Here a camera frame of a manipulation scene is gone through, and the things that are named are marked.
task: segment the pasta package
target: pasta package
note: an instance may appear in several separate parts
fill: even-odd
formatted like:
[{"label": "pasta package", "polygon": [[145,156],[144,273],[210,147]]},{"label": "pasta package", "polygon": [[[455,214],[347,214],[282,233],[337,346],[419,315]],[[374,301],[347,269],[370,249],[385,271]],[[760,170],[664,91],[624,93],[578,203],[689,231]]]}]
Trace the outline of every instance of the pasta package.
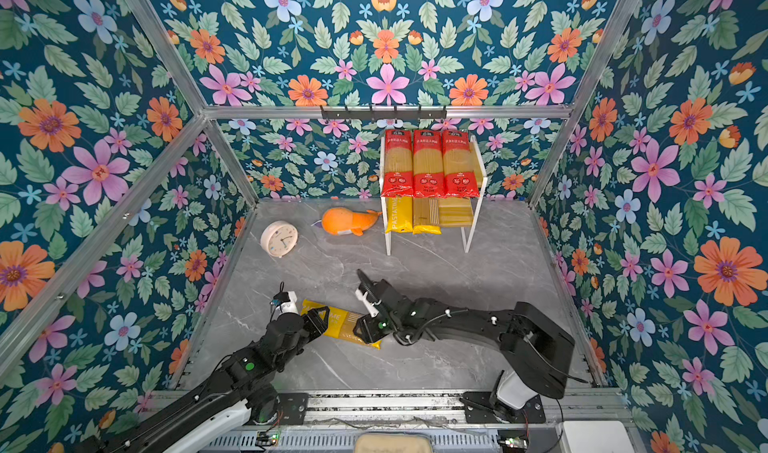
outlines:
[{"label": "pasta package", "polygon": [[397,233],[413,232],[413,197],[386,199],[386,231]]},{"label": "pasta package", "polygon": [[[313,302],[305,299],[301,304],[301,314],[310,311],[312,308],[322,308],[321,303]],[[379,340],[376,343],[365,343],[355,335],[355,324],[357,320],[362,316],[360,313],[348,312],[345,309],[334,308],[329,306],[330,316],[328,318],[328,329],[323,335],[330,336],[331,338],[342,339],[346,342],[357,343],[358,345],[370,346],[372,348],[381,349],[382,341]]]},{"label": "pasta package", "polygon": [[413,149],[411,132],[387,130],[384,136],[383,197],[413,195]]},{"label": "pasta package", "polygon": [[440,132],[416,130],[413,134],[413,196],[442,197],[445,191]]},{"label": "pasta package", "polygon": [[437,198],[413,199],[413,234],[442,235]]},{"label": "pasta package", "polygon": [[446,196],[480,196],[467,132],[445,131],[442,135],[442,168],[446,176]]}]

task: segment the red pasta package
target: red pasta package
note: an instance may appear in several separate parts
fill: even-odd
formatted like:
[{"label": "red pasta package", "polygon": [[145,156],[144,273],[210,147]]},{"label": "red pasta package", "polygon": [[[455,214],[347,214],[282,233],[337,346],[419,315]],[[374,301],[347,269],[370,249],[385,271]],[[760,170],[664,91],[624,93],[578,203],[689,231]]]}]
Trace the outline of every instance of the red pasta package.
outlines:
[{"label": "red pasta package", "polygon": [[444,196],[445,192],[440,132],[416,130],[413,133],[413,196],[434,198]]},{"label": "red pasta package", "polygon": [[446,196],[475,198],[480,196],[467,132],[447,130],[442,134],[442,169],[446,175]]},{"label": "red pasta package", "polygon": [[383,173],[383,197],[413,196],[413,148],[410,131],[386,131]]}]

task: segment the wallpaper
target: wallpaper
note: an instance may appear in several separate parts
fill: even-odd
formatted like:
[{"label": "wallpaper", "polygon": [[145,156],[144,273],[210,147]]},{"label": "wallpaper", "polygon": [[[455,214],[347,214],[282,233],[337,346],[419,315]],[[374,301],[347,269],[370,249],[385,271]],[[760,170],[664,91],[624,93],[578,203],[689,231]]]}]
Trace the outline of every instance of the wallpaper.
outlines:
[{"label": "wallpaper", "polygon": [[210,104],[478,106],[569,102],[615,1],[153,3]]},{"label": "wallpaper", "polygon": [[135,426],[180,367],[246,214],[201,134],[5,380],[0,451],[62,453]]},{"label": "wallpaper", "polygon": [[0,333],[190,116],[121,0],[0,0]]},{"label": "wallpaper", "polygon": [[379,120],[288,118],[221,123],[235,154],[262,198],[371,198],[379,195],[380,135],[385,128],[462,129],[475,134],[488,173],[487,196],[521,200],[560,128],[547,118],[450,118],[420,124]]},{"label": "wallpaper", "polygon": [[654,453],[768,451],[767,8],[644,0],[537,205]]}]

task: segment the plush toy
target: plush toy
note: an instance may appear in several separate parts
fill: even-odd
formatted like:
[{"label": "plush toy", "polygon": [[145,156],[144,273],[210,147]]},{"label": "plush toy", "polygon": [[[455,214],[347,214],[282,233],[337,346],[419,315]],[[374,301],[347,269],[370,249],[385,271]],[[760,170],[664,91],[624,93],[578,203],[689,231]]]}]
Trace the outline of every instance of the plush toy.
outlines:
[{"label": "plush toy", "polygon": [[322,215],[322,228],[331,235],[349,235],[358,237],[362,232],[376,224],[380,211],[368,210],[358,213],[348,208],[331,208]]}]

